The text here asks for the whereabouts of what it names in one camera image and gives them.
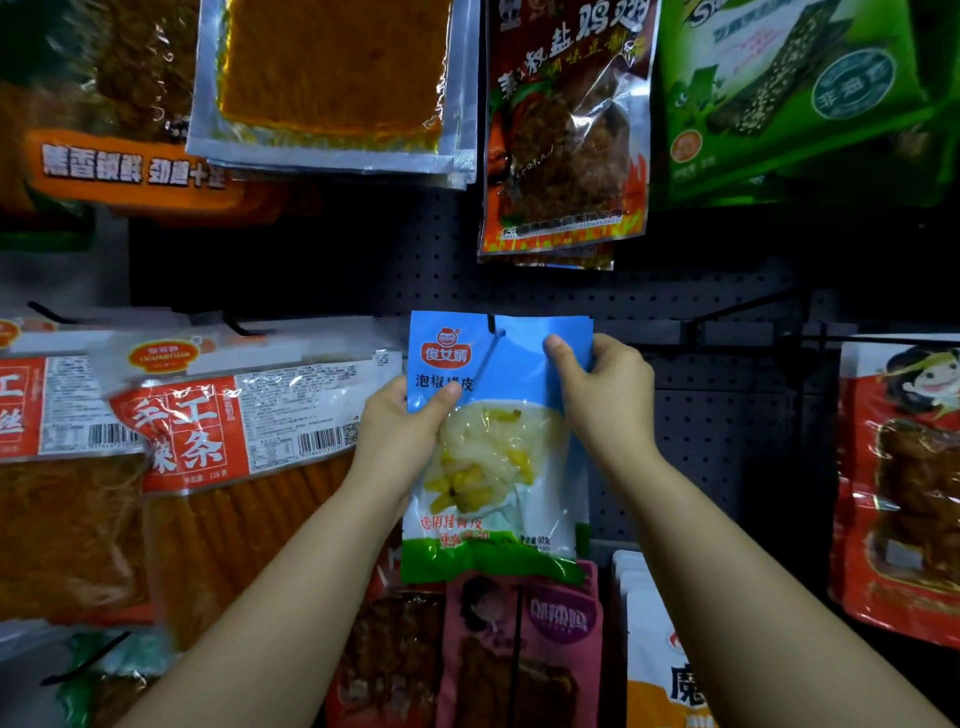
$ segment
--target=blue snack package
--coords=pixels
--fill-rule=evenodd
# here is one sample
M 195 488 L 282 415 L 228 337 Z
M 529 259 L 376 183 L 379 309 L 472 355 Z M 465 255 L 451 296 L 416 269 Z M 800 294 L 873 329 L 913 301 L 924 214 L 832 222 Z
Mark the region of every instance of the blue snack package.
M 589 533 L 587 454 L 566 424 L 560 379 L 543 349 L 551 333 L 587 367 L 586 316 L 413 313 L 407 409 L 417 412 L 451 380 L 464 394 L 403 517 L 404 582 L 471 569 L 583 580 L 575 559 Z

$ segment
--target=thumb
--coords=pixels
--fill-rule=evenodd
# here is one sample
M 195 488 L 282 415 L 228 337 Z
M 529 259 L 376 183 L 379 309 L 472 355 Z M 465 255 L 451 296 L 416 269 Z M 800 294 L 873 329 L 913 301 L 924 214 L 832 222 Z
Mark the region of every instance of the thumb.
M 457 401 L 463 393 L 464 390 L 460 386 L 460 382 L 448 382 L 442 390 L 430 398 L 430 401 L 414 417 L 429 424 L 431 432 L 436 432 L 440 429 L 440 425 L 443 424 L 446 416 L 457 406 Z
M 577 361 L 577 355 L 573 353 L 573 349 L 557 334 L 552 333 L 547 336 L 543 346 L 546 348 L 546 354 L 550 357 L 550 361 L 557 367 L 557 372 L 560 374 L 560 383 L 564 389 L 587 376 L 584 368 Z

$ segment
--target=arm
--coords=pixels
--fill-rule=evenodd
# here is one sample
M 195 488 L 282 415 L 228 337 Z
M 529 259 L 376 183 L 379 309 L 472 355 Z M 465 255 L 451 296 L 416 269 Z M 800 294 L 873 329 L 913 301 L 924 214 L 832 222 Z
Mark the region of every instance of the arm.
M 635 519 L 721 726 L 951 725 L 657 451 L 653 370 L 609 336 L 592 374 L 547 339 L 571 427 Z
M 408 415 L 403 377 L 371 397 L 341 489 L 119 728 L 311 725 L 377 554 L 459 397 L 447 385 Z

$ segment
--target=hand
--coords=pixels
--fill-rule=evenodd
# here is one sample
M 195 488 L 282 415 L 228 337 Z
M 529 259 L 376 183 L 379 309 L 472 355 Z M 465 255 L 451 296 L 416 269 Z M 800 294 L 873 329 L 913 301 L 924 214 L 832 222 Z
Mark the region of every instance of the hand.
M 560 374 L 571 429 L 603 469 L 627 455 L 660 457 L 654 438 L 654 370 L 636 349 L 611 336 L 593 336 L 593 372 L 587 374 L 556 334 L 544 342 Z
M 394 504 L 402 515 L 437 443 L 437 431 L 461 394 L 460 384 L 450 382 L 420 412 L 409 414 L 407 377 L 388 382 L 364 406 L 350 483 L 369 488 L 374 498 Z

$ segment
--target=pink snack package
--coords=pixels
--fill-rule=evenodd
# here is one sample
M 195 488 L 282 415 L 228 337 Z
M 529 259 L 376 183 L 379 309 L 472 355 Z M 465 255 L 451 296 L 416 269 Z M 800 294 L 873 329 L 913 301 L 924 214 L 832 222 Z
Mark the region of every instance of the pink snack package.
M 514 726 L 595 728 L 603 608 L 596 566 L 582 587 L 467 571 L 447 584 L 437 728 L 506 728 L 520 615 Z

